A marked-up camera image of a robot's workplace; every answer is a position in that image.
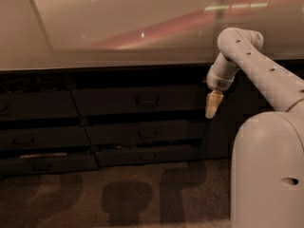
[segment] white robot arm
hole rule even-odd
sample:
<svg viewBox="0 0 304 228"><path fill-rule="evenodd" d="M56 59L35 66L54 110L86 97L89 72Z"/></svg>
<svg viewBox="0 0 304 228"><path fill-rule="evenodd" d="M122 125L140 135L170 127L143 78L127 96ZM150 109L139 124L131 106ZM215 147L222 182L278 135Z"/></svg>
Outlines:
<svg viewBox="0 0 304 228"><path fill-rule="evenodd" d="M249 119L237 133L232 159L233 228L304 227L304 81L259 51L259 32L225 29L207 75L206 117L243 70L274 112Z"/></svg>

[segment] gray floor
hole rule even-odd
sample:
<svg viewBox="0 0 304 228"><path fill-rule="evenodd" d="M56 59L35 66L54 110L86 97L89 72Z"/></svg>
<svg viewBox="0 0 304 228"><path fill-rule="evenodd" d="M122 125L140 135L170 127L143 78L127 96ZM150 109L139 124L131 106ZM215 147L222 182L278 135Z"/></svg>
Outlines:
<svg viewBox="0 0 304 228"><path fill-rule="evenodd" d="M0 227L228 228L228 160L0 181Z"/></svg>

